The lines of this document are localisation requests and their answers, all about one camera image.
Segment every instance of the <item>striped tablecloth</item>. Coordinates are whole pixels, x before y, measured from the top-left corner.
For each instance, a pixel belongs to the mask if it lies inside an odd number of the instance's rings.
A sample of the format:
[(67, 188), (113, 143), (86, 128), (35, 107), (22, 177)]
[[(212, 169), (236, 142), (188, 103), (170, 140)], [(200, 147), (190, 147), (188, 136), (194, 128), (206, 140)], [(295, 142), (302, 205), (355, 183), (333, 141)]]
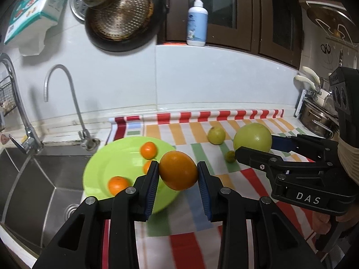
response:
[[(268, 127), (273, 135), (310, 134), (292, 117), (294, 110), (222, 110), (203, 112), (161, 113), (116, 117), (110, 119), (112, 128), (107, 142), (128, 136), (149, 136), (162, 139), (175, 149), (189, 155), (195, 163), (205, 161), (209, 172), (219, 177), (224, 186), (243, 197), (259, 199), (269, 196), (271, 187), (264, 172), (240, 163), (227, 163), (224, 154), (233, 150), (236, 131), (250, 122)], [(225, 142), (212, 145), (207, 132), (213, 126), (226, 131)], [(288, 161), (308, 161), (295, 153), (272, 151)], [(308, 238), (312, 235), (312, 213), (287, 203), (276, 204)], [(251, 225), (248, 224), (250, 268), (253, 264)], [(221, 223), (211, 223), (204, 214), (198, 185), (180, 192), (163, 211), (154, 214), (148, 222), (135, 224), (137, 250), (141, 269), (215, 269), (218, 265)], [(103, 243), (103, 269), (108, 268), (108, 235)]]

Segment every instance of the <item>dish rack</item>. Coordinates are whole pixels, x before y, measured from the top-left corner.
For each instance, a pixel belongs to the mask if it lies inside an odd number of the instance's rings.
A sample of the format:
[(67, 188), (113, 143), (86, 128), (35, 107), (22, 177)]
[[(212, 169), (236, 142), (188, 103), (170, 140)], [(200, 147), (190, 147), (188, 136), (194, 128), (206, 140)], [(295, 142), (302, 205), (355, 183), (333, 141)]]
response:
[(13, 84), (10, 76), (7, 76), (0, 81), (0, 107), (4, 112), (3, 115), (8, 115), (16, 106)]

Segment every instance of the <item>small green fruit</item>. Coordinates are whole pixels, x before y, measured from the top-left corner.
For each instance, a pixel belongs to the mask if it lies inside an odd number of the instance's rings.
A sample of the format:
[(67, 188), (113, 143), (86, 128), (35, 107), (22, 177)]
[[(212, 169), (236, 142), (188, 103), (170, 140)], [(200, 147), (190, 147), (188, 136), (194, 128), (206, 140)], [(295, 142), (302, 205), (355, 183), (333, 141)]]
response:
[(224, 159), (226, 160), (227, 163), (234, 163), (236, 161), (236, 153), (235, 153), (235, 151), (228, 151), (224, 155)]
[(220, 127), (212, 127), (207, 134), (211, 144), (222, 144), (225, 140), (225, 131)]
[(268, 153), (272, 147), (272, 135), (268, 128), (260, 123), (250, 123), (238, 129), (233, 139), (233, 148), (240, 147)]

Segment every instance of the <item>blue stripe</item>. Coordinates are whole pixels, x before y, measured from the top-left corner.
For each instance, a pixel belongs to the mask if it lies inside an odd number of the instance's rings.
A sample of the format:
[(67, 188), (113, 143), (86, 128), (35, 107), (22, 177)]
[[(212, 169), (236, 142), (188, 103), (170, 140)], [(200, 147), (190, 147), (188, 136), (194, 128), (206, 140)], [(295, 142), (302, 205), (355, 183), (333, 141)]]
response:
[(131, 129), (141, 128), (141, 122), (140, 121), (138, 121), (138, 122), (127, 122), (127, 128), (131, 128)]
[(209, 228), (213, 228), (213, 225), (204, 214), (198, 183), (193, 185), (191, 188), (186, 189), (184, 191), (184, 194), (186, 195), (188, 205), (190, 207), (193, 216), (193, 221), (196, 226), (196, 231), (202, 231)]

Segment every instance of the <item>human hand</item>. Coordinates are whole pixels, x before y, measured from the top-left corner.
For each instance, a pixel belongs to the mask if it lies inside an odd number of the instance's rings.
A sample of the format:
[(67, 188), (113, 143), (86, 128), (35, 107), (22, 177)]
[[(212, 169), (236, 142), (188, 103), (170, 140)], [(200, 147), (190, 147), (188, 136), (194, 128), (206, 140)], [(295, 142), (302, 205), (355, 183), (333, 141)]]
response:
[[(331, 228), (330, 215), (313, 211), (313, 231), (326, 234)], [(345, 215), (337, 216), (338, 222), (347, 222), (344, 230), (350, 229), (359, 222), (359, 205), (353, 204)]]

